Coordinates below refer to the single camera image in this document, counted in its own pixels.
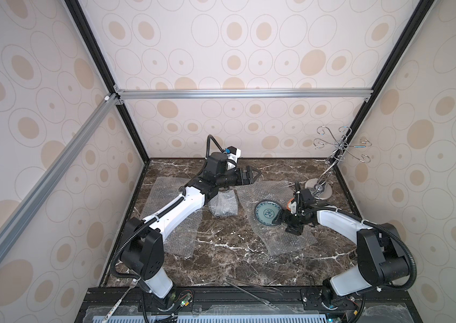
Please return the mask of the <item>orange dinner plate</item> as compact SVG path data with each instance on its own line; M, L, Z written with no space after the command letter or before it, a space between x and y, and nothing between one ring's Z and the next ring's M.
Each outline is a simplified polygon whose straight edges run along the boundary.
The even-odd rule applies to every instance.
M295 213L296 213L296 202L295 202L294 200L291 200L291 201L288 203L287 209L288 209L292 214L295 214Z

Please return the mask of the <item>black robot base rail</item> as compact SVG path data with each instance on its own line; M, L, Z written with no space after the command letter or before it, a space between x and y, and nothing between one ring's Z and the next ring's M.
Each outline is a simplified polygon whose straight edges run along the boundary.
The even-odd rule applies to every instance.
M90 289L76 322L101 322L127 287ZM421 322L406 292L384 290L343 297L326 306L320 287L234 285L183 287L163 306L132 289L108 322Z

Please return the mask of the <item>teal patterned dinner plate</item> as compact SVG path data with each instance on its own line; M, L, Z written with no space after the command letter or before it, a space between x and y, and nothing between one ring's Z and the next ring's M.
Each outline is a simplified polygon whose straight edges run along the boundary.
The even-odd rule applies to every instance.
M254 208L255 218L264 226L279 226L284 212L282 206L273 200L262 200Z

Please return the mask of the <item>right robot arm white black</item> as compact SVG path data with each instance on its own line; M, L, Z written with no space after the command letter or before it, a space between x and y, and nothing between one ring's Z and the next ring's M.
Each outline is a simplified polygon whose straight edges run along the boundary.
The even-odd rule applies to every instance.
M416 282L416 260L395 226L373 223L318 201L307 188L296 191L272 223L286 224L286 231L296 236L306 225L328 227L356 245L357 265L323 282L321 298L326 306L379 287L407 291Z

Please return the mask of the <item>bubble wrap around orange plate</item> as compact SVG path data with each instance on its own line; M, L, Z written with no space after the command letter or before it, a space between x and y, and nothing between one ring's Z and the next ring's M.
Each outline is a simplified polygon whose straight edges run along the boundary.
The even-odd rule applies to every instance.
M185 178L159 177L152 186L149 197L141 211L140 219L156 213L159 220L151 225L163 236L164 251L177 257L189 258L194 254L195 241L202 211L204 195L194 187L185 187Z

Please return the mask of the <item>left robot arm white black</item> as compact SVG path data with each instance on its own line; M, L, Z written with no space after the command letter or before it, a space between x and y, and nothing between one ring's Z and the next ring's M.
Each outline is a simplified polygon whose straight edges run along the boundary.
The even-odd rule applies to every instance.
M175 199L143 219L130 219L113 253L110 274L144 283L157 299L168 298L174 289L163 268L164 242L168 236L217 196L221 188L250 185L261 177L260 170L239 166L239 156L240 151L234 147L210 154L198 174L179 189Z

